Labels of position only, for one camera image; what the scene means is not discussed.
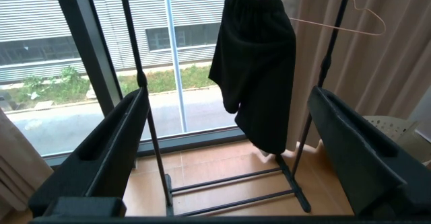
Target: clothes hanger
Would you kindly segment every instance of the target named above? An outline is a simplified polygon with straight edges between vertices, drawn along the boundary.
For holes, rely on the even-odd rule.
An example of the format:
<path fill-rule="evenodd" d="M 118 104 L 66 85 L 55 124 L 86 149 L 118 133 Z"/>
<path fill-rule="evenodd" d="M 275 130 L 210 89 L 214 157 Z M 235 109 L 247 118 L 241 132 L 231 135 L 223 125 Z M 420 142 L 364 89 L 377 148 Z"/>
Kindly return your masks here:
<path fill-rule="evenodd" d="M 347 29 L 347 28 L 341 28 L 341 27 L 335 27 L 335 26 L 330 26 L 330 25 L 325 25 L 325 24 L 321 24 L 321 23 L 317 23 L 317 22 L 310 22 L 310 21 L 306 21 L 306 20 L 301 20 L 301 19 L 296 19 L 296 18 L 290 18 L 291 20 L 297 21 L 297 22 L 304 22 L 304 23 L 309 23 L 309 24 L 313 24 L 313 25 L 318 25 L 318 26 L 323 26 L 326 28 L 333 28 L 333 29 L 338 29 L 338 30 L 343 30 L 346 32 L 355 32 L 355 33 L 359 33 L 359 34 L 363 34 L 363 35 L 369 35 L 369 36 L 380 36 L 383 35 L 386 32 L 386 23 L 383 21 L 382 18 L 380 18 L 380 16 L 378 16 L 377 14 L 375 14 L 375 12 L 373 12 L 370 9 L 367 8 L 358 8 L 356 6 L 356 0 L 352 0 L 353 1 L 353 6 L 355 8 L 355 10 L 358 11 L 367 11 L 368 13 L 371 13 L 375 18 L 377 18 L 383 25 L 383 32 L 381 33 L 371 33 L 371 32 L 361 32 L 358 30 L 352 30 L 352 29 Z"/>

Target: curtain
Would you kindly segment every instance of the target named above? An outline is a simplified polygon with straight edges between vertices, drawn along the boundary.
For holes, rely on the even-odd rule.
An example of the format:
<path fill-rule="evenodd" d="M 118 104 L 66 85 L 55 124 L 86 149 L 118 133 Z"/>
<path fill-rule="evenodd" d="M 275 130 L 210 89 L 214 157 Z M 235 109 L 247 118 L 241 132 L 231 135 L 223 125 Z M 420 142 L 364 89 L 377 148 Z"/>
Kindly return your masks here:
<path fill-rule="evenodd" d="M 289 17 L 335 23 L 341 0 L 282 0 Z M 340 31 L 324 88 L 362 115 L 408 118 L 431 84 L 431 0 L 356 0 L 385 21 L 382 36 Z M 293 151 L 306 116 L 307 99 L 319 77 L 332 29 L 292 21 L 296 31 L 296 68 L 288 142 Z M 341 27 L 382 32 L 372 15 L 356 11 L 349 0 Z M 306 144 L 317 146 L 312 124 Z"/>
<path fill-rule="evenodd" d="M 0 209 L 27 209 L 53 170 L 0 109 Z"/>

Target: sidewalk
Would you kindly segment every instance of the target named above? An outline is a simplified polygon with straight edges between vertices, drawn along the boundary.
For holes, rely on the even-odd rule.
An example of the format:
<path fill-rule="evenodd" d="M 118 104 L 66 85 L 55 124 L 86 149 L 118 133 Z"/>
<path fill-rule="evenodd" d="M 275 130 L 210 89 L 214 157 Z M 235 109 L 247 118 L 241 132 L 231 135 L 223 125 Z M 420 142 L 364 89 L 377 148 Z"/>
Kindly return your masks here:
<path fill-rule="evenodd" d="M 218 87 L 185 91 L 189 131 L 234 125 L 235 115 L 224 110 Z M 159 137 L 181 133 L 177 94 L 150 96 Z M 74 150 L 103 119 L 98 104 L 84 104 L 7 115 L 41 155 Z M 142 138 L 150 132 L 145 125 Z"/>

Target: light blue pole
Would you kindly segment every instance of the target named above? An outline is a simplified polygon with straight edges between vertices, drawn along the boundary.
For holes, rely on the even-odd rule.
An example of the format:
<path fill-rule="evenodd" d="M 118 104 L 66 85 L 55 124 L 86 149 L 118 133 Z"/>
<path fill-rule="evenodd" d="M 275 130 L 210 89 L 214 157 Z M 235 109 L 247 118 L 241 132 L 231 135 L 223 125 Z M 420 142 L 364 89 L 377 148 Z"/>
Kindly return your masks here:
<path fill-rule="evenodd" d="M 166 8 L 166 17 L 168 18 L 170 49 L 172 52 L 172 60 L 174 61 L 176 92 L 178 93 L 178 100 L 180 103 L 181 128 L 183 132 L 186 133 L 187 132 L 186 112 L 184 109 L 183 85 L 181 83 L 180 63 L 178 60 L 178 51 L 176 49 L 174 18 L 172 17 L 172 8 L 170 6 L 170 0 L 164 0 L 164 4 Z"/>

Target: black metal rack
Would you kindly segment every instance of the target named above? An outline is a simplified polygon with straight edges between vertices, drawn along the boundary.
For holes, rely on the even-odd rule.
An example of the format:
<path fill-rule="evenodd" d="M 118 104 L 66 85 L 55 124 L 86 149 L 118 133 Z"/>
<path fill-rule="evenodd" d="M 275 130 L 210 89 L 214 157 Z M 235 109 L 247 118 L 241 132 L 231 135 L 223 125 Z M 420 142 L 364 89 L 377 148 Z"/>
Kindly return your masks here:
<path fill-rule="evenodd" d="M 129 0 L 121 0 L 121 1 L 122 1 L 124 12 L 125 12 L 127 29 L 129 31 L 131 46 L 133 49 L 133 56 L 135 58 L 138 85 L 140 87 L 146 87 L 147 81 L 146 81 L 145 75 L 142 71 L 141 59 L 139 56 L 139 50 L 138 50 L 138 45 L 137 45 L 137 40 L 136 40 L 136 35 L 135 35 L 135 29 L 133 27 L 133 19 L 132 19 L 132 15 L 131 15 L 130 6 L 129 6 Z M 343 19 L 346 5 L 347 5 L 347 0 L 342 0 L 339 11 L 338 11 L 337 20 L 335 22 L 335 27 L 339 27 L 341 25 L 341 21 Z M 319 75 L 319 82 L 317 84 L 319 87 L 321 87 L 323 85 L 323 82 L 326 78 L 327 71 L 329 70 L 329 67 L 331 66 L 331 54 L 332 54 L 333 48 L 335 46 L 335 41 L 337 39 L 337 35 L 338 35 L 338 30 L 334 29 L 332 32 L 331 41 L 329 43 L 327 54 L 326 54 L 326 56 L 323 59 L 323 62 L 321 64 L 321 72 Z M 295 162 L 294 162 L 294 166 L 292 168 L 292 172 L 289 170 L 289 167 L 286 165 L 285 161 L 283 160 L 283 157 L 281 155 L 276 155 L 275 160 L 279 165 L 279 167 L 277 167 L 277 168 L 273 168 L 270 170 L 263 170 L 263 171 L 255 172 L 255 173 L 251 173 L 251 174 L 243 174 L 240 176 L 234 176 L 234 177 L 230 177 L 230 178 L 224 178 L 221 180 L 214 180 L 214 181 L 204 182 L 204 183 L 200 183 L 200 184 L 193 184 L 193 185 L 185 186 L 185 187 L 181 187 L 181 188 L 172 188 L 171 177 L 168 174 L 164 173 L 162 157 L 160 155 L 160 148 L 159 148 L 159 144 L 158 144 L 158 140 L 157 140 L 157 134 L 156 134 L 156 129 L 154 127 L 154 120 L 152 117 L 151 109 L 150 109 L 149 114 L 148 114 L 148 124 L 150 127 L 150 133 L 151 133 L 152 141 L 154 144 L 154 151 L 156 154 L 160 178 L 162 180 L 164 195 L 166 198 L 166 214 L 168 216 L 174 215 L 174 207 L 173 207 L 172 198 L 173 198 L 173 194 L 176 192 L 180 192 L 180 191 L 184 191 L 184 190 L 190 190 L 190 189 L 194 189 L 194 188 L 200 188 L 200 187 L 204 187 L 204 186 L 210 186 L 210 185 L 219 184 L 219 183 L 223 183 L 223 182 L 230 182 L 233 180 L 239 180 L 239 179 L 249 178 L 249 177 L 253 177 L 253 176 L 259 176 L 262 174 L 268 174 L 268 173 L 276 172 L 276 171 L 281 171 L 283 173 L 283 175 L 286 177 L 286 180 L 289 182 L 289 184 L 292 188 L 291 190 L 285 190 L 285 191 L 277 192 L 274 194 L 268 194 L 265 196 L 250 198 L 247 200 L 232 202 L 229 204 L 223 204 L 220 206 L 210 207 L 207 209 L 201 209 L 198 211 L 191 211 L 191 212 L 179 214 L 176 216 L 186 217 L 186 216 L 192 216 L 192 215 L 199 215 L 199 214 L 203 214 L 203 213 L 208 213 L 208 212 L 212 212 L 212 211 L 218 211 L 221 209 L 235 207 L 235 206 L 242 205 L 242 204 L 257 202 L 257 201 L 265 200 L 268 198 L 283 196 L 286 194 L 295 194 L 296 198 L 298 199 L 299 203 L 301 204 L 302 209 L 307 213 L 309 213 L 311 211 L 311 206 L 310 206 L 309 202 L 307 201 L 304 193 L 302 192 L 301 187 L 299 187 L 297 181 L 295 180 L 295 173 L 296 173 L 296 170 L 298 169 L 298 164 L 299 164 L 299 161 L 300 161 L 300 158 L 302 155 L 302 150 L 304 148 L 306 136 L 308 134 L 308 130 L 309 130 L 310 124 L 311 124 L 311 115 L 310 114 L 308 114 L 306 124 L 305 124 L 304 130 L 302 132 L 302 137 L 300 140 L 300 146 L 299 146 L 298 154 L 297 154 Z"/>

